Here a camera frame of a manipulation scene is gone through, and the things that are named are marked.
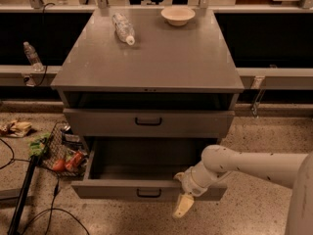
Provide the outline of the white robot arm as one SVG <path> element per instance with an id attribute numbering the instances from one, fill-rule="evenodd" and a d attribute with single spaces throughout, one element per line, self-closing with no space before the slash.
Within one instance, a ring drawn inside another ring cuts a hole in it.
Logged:
<path id="1" fill-rule="evenodd" d="M 196 165 L 175 175 L 182 192 L 173 216 L 183 217 L 196 197 L 232 171 L 292 189 L 285 235 L 313 234 L 313 154 L 243 153 L 209 145 Z"/>

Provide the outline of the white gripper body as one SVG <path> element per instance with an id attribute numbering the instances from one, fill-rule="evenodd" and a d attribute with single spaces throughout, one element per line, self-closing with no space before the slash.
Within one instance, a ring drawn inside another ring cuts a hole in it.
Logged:
<path id="1" fill-rule="evenodd" d="M 207 191 L 207 187 L 202 187 L 195 181 L 190 168 L 182 173 L 180 176 L 180 182 L 184 192 L 188 195 L 192 195 L 193 197 L 200 197 Z"/>

